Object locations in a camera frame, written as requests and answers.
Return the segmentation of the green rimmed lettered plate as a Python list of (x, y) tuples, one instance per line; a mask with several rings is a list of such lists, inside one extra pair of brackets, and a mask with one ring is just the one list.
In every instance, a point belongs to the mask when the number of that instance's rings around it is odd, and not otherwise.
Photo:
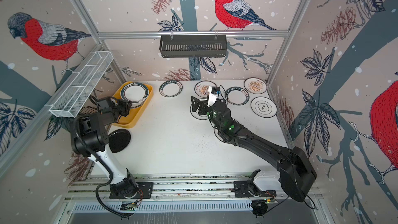
[(168, 80), (160, 86), (159, 93), (163, 97), (171, 98), (181, 94), (182, 90), (183, 85), (181, 82), (176, 80)]

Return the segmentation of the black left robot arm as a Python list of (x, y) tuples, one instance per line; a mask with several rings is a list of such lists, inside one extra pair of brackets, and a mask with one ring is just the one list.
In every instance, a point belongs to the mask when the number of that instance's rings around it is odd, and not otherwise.
[(96, 101), (97, 111), (78, 115), (70, 123), (73, 152), (95, 162), (108, 176), (105, 185), (115, 198), (133, 198), (139, 187), (133, 175), (124, 168), (109, 148), (106, 127), (126, 117), (132, 103), (111, 96)]

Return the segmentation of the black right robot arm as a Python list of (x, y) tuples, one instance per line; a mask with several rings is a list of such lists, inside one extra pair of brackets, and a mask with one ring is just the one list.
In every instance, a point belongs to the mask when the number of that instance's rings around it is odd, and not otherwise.
[(217, 103), (209, 118), (191, 116), (193, 97), (154, 101), (131, 129), (132, 140), (117, 159), (140, 175), (231, 175), (275, 169), (276, 182), (303, 202), (317, 177), (299, 148), (289, 149), (256, 135), (277, 130), (273, 120), (252, 118), (245, 108)]

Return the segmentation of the green red rimmed plate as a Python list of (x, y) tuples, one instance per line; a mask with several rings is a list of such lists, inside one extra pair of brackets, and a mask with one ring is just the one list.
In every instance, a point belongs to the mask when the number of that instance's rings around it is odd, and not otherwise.
[(122, 87), (120, 95), (123, 100), (130, 102), (131, 109), (134, 109), (144, 104), (149, 95), (149, 89), (142, 83), (130, 82)]

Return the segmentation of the orange sunburst plate front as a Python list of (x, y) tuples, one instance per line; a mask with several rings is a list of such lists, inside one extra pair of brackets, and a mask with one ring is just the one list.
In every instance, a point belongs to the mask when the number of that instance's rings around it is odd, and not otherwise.
[(227, 135), (225, 132), (220, 131), (218, 128), (214, 128), (214, 135), (219, 141), (225, 144), (232, 144), (236, 146), (234, 138), (230, 135)]

